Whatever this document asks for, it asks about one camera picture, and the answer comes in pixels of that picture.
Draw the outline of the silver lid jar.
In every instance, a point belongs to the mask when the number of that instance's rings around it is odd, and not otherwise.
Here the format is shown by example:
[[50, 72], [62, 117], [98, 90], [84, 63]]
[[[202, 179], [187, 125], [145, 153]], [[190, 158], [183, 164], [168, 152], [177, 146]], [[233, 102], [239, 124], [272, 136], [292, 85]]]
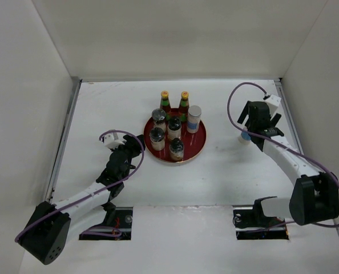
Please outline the silver lid jar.
[[195, 134], [199, 130], [199, 124], [201, 121], [201, 108], [197, 105], [193, 105], [188, 109], [187, 116], [187, 131], [190, 134]]
[[248, 145], [251, 142], [251, 137], [249, 134], [247, 134], [246, 132], [241, 132], [241, 134], [238, 137], [238, 140], [240, 143]]

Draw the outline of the black cap glass shaker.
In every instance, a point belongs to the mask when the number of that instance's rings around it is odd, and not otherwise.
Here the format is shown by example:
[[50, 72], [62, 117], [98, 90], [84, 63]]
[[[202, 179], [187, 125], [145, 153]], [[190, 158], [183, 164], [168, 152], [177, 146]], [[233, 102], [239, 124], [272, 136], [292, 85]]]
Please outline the black cap glass shaker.
[[161, 151], [165, 148], [165, 133], [159, 127], [154, 127], [150, 131], [151, 146], [155, 151]]

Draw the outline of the black cap spice jar front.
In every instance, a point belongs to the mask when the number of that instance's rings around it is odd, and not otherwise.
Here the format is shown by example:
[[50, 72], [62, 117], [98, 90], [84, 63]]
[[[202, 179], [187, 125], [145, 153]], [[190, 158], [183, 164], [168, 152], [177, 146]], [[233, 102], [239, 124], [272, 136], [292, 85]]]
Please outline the black cap spice jar front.
[[170, 141], [178, 138], [181, 139], [181, 120], [178, 116], [173, 116], [168, 121], [167, 137]]

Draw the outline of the black cap spice jar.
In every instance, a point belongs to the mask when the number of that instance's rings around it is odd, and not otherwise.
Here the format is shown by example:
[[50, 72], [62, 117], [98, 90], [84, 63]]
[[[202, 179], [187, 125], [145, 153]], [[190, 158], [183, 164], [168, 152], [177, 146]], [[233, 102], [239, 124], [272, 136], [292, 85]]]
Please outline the black cap spice jar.
[[181, 139], [181, 120], [178, 116], [173, 116], [168, 121], [167, 137], [170, 141], [178, 138]]
[[169, 144], [169, 154], [173, 161], [179, 162], [184, 158], [184, 143], [179, 138], [175, 138]]

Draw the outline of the green label sauce bottle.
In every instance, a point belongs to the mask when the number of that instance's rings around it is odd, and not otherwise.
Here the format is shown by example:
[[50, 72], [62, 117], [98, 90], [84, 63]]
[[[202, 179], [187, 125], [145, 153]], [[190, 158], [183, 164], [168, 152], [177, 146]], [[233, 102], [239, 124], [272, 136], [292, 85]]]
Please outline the green label sauce bottle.
[[166, 113], [166, 120], [170, 120], [171, 105], [170, 105], [170, 100], [169, 100], [169, 93], [168, 91], [162, 91], [160, 96], [161, 96], [160, 108], [164, 110], [164, 112]]
[[187, 121], [188, 109], [189, 109], [189, 92], [183, 91], [181, 93], [181, 100], [178, 108], [179, 118], [183, 123]]

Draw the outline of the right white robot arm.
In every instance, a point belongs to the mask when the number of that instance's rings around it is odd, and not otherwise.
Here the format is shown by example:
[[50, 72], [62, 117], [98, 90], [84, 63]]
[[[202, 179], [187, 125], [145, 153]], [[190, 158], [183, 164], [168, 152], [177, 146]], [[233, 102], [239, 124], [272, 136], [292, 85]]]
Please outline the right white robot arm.
[[276, 127], [281, 115], [272, 116], [266, 102], [248, 101], [237, 122], [245, 123], [251, 142], [269, 156], [293, 184], [289, 199], [266, 199], [266, 205], [252, 211], [253, 222], [263, 226], [272, 220], [276, 206], [281, 216], [298, 225], [318, 223], [339, 216], [338, 187], [326, 172], [310, 164], [288, 143]]

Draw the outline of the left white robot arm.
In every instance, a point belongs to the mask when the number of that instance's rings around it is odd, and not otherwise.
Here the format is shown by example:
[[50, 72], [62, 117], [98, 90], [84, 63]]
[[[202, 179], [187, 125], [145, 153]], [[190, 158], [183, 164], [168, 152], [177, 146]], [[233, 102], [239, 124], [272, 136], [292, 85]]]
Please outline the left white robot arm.
[[124, 143], [111, 149], [106, 168], [92, 185], [57, 204], [39, 204], [15, 242], [44, 265], [52, 263], [65, 246], [71, 221], [98, 206], [107, 205], [119, 195], [123, 182], [132, 176], [130, 170], [138, 170], [131, 162], [144, 155], [144, 136], [127, 132], [123, 138]]

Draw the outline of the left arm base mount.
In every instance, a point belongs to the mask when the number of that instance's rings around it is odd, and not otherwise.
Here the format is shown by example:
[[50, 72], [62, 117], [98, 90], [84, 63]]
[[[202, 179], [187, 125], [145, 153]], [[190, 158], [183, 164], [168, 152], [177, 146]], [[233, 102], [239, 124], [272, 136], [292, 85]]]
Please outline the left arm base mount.
[[87, 232], [79, 235], [81, 241], [124, 241], [131, 240], [134, 209], [132, 207], [117, 207], [109, 202], [99, 207], [105, 216], [101, 223], [95, 223], [86, 228]]

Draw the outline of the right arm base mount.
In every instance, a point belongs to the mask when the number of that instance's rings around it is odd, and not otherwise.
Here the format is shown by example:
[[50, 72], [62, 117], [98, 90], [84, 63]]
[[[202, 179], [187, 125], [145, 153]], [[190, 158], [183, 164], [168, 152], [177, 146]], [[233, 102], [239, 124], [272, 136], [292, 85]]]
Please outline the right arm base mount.
[[261, 202], [275, 198], [256, 199], [252, 205], [233, 206], [233, 225], [237, 240], [289, 240], [284, 219], [265, 216]]

